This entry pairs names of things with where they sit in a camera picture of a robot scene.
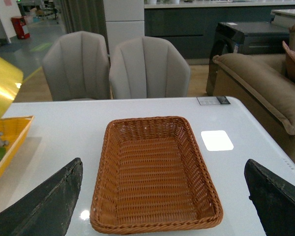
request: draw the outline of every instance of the dark gray cabinet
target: dark gray cabinet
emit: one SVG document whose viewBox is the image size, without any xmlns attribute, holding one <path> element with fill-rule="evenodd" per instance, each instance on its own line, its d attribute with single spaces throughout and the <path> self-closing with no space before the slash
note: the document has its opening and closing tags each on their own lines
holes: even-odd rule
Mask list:
<svg viewBox="0 0 295 236">
<path fill-rule="evenodd" d="M 186 59 L 208 59 L 219 22 L 270 22 L 295 5 L 145 9 L 145 35 L 169 40 Z"/>
</svg>

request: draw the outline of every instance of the yellow tray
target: yellow tray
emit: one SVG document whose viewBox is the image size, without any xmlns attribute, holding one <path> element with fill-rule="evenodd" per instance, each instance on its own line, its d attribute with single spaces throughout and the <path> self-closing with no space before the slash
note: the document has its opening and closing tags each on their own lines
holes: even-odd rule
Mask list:
<svg viewBox="0 0 295 236">
<path fill-rule="evenodd" d="M 3 132 L 1 139 L 9 141 L 9 145 L 5 147 L 6 154 L 0 161 L 0 177 L 2 176 L 5 168 L 10 164 L 17 150 L 24 142 L 33 118 L 34 116 L 29 116 L 2 118 L 0 120 L 0 132 Z"/>
</svg>

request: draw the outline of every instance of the white countertop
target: white countertop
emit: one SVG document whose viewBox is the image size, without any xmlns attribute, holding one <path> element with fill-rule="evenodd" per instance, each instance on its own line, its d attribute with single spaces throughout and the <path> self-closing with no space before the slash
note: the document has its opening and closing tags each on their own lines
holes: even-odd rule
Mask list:
<svg viewBox="0 0 295 236">
<path fill-rule="evenodd" d="M 179 4 L 160 3 L 145 4 L 145 9 L 154 8 L 189 8 L 189 7 L 234 7 L 234 6 L 277 6 L 277 5 L 295 5 L 295 0 L 251 0 L 250 2 L 238 2 L 236 0 L 193 0 L 193 2 L 184 2 L 180 0 Z"/>
<path fill-rule="evenodd" d="M 80 157 L 84 168 L 81 192 L 66 235 L 103 235 L 80 215 L 90 210 L 107 124 L 121 118 L 181 116 L 191 125 L 221 200 L 224 218 L 211 229 L 144 235 L 265 236 L 249 200 L 245 163 L 254 159 L 294 185 L 295 165 L 239 100 L 228 99 L 230 105 L 200 105 L 195 97 L 13 103 L 4 117 L 34 115 L 34 120 L 26 140 L 0 178 L 0 212 Z M 216 130 L 227 133 L 232 149 L 206 148 L 202 132 Z"/>
<path fill-rule="evenodd" d="M 289 10 L 272 10 L 272 15 L 282 15 L 282 16 L 295 16 L 295 9 Z"/>
</svg>

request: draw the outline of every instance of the red trash bin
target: red trash bin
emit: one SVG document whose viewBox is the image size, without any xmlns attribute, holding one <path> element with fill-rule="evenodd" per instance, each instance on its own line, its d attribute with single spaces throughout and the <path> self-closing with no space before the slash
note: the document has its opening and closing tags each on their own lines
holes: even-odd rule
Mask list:
<svg viewBox="0 0 295 236">
<path fill-rule="evenodd" d="M 26 25 L 24 16 L 12 17 L 11 21 L 18 39 L 26 39 L 30 37 L 29 29 Z"/>
</svg>

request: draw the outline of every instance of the washing machine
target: washing machine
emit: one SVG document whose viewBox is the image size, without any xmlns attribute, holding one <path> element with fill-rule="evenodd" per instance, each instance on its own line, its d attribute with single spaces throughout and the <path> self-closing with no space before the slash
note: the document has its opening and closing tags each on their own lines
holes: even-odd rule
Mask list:
<svg viewBox="0 0 295 236">
<path fill-rule="evenodd" d="M 209 58 L 209 74 L 206 85 L 208 95 L 213 95 L 218 65 L 212 58 L 226 53 L 276 54 L 284 53 L 282 41 L 289 43 L 288 28 L 269 22 L 220 22 L 215 30 Z"/>
</svg>

